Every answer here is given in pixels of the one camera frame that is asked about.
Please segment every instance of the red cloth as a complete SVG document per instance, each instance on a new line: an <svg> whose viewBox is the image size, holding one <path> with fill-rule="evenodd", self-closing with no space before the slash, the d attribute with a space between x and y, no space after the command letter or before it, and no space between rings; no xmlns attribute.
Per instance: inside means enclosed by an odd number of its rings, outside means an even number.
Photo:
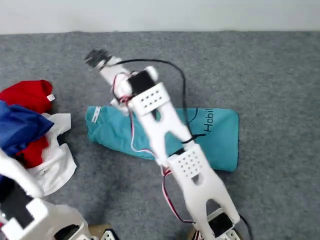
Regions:
<svg viewBox="0 0 320 240"><path fill-rule="evenodd" d="M42 150L49 147L49 143L45 136L36 141L30 142L29 145L16 155L21 157L23 165L27 168L34 168L43 163Z"/></svg>
<svg viewBox="0 0 320 240"><path fill-rule="evenodd" d="M2 92L0 100L8 105L18 104L39 114L51 110L51 102L47 96L52 93L52 85L46 80L27 80L18 82ZM28 146L16 155L23 158L26 168L33 168L43 163L42 150L49 146L45 136L30 142Z"/></svg>
<svg viewBox="0 0 320 240"><path fill-rule="evenodd" d="M0 100L8 105L18 104L43 114L51 110L52 105L47 96L51 94L52 89L51 83L46 80L21 81L0 92Z"/></svg>

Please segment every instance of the white wall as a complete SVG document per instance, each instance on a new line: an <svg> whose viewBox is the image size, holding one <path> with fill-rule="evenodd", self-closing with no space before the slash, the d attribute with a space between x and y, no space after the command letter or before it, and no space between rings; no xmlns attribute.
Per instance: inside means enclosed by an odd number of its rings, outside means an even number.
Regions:
<svg viewBox="0 0 320 240"><path fill-rule="evenodd" d="M0 0L0 34L320 30L320 0Z"/></svg>

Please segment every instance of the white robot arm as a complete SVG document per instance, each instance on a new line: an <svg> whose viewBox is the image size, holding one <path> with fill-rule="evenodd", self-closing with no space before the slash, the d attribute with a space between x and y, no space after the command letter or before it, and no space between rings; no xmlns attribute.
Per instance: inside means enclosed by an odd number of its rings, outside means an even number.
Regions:
<svg viewBox="0 0 320 240"><path fill-rule="evenodd" d="M205 240L218 239L240 221L225 185L210 167L201 147L195 143L188 128L180 121L170 97L154 67L130 74L123 63L140 62L141 59L121 61L108 55L104 50L93 50L85 59L86 63L98 69L103 78L111 85L115 99L112 104L122 112L133 111L146 132L150 147L159 166L171 171L182 189L186 207L193 218L194 227ZM160 113L160 120L153 112ZM183 144L183 153L168 156L165 135L171 132ZM215 231L208 223L207 201L213 199L227 215L232 225Z"/></svg>

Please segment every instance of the bracket hole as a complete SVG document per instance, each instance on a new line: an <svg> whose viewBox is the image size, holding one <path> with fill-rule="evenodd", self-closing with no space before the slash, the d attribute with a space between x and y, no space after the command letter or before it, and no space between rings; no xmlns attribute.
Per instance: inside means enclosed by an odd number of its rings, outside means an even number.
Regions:
<svg viewBox="0 0 320 240"><path fill-rule="evenodd" d="M201 173L195 175L193 178L191 178L193 183L197 186L200 186L204 182L204 178Z"/></svg>

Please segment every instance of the blue cloth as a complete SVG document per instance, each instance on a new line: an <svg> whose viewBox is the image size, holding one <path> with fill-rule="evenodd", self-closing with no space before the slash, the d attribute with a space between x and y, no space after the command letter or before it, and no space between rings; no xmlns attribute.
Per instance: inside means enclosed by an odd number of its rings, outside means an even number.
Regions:
<svg viewBox="0 0 320 240"><path fill-rule="evenodd" d="M25 149L28 143L42 137L53 125L39 113L0 101L0 148L8 156Z"/></svg>
<svg viewBox="0 0 320 240"><path fill-rule="evenodd" d="M96 123L92 122L96 107L89 106L86 111L86 126L90 141L102 144L110 149L129 155L153 159L146 152L134 152L130 147L130 118L111 106L101 107ZM185 122L183 109L176 112ZM238 162L239 117L231 109L189 108L187 109L190 127L194 134L206 134L196 139L201 145L212 168L232 172ZM136 116L133 117L135 127L134 146L136 149L149 149L149 139ZM165 136L168 155L181 149L183 145L171 133Z"/></svg>

